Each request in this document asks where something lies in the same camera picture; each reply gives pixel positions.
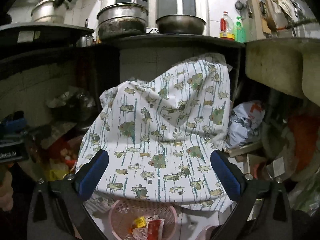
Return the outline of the person's left hand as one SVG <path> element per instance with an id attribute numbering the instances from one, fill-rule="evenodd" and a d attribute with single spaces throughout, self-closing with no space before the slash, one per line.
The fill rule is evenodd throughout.
<path id="1" fill-rule="evenodd" d="M 12 175 L 9 171 L 6 171 L 5 177 L 1 184 L 0 191 L 0 207 L 3 211 L 10 211 L 13 207 L 14 200 L 12 198 L 13 188 L 11 186 Z"/>

